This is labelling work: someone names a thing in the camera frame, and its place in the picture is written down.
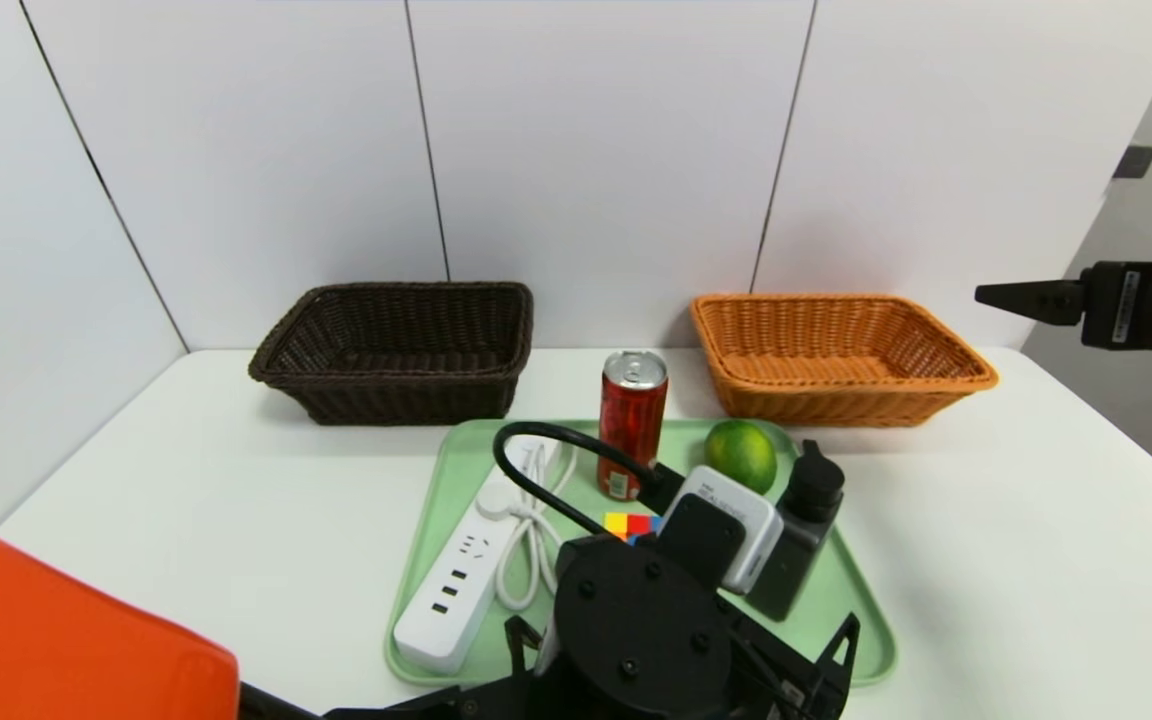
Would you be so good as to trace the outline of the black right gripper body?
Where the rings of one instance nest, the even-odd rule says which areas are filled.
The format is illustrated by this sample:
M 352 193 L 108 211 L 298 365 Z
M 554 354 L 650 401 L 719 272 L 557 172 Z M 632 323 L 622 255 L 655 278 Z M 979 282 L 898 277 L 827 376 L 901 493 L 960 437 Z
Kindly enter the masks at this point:
M 1152 263 L 1096 263 L 1082 283 L 1084 346 L 1152 353 Z

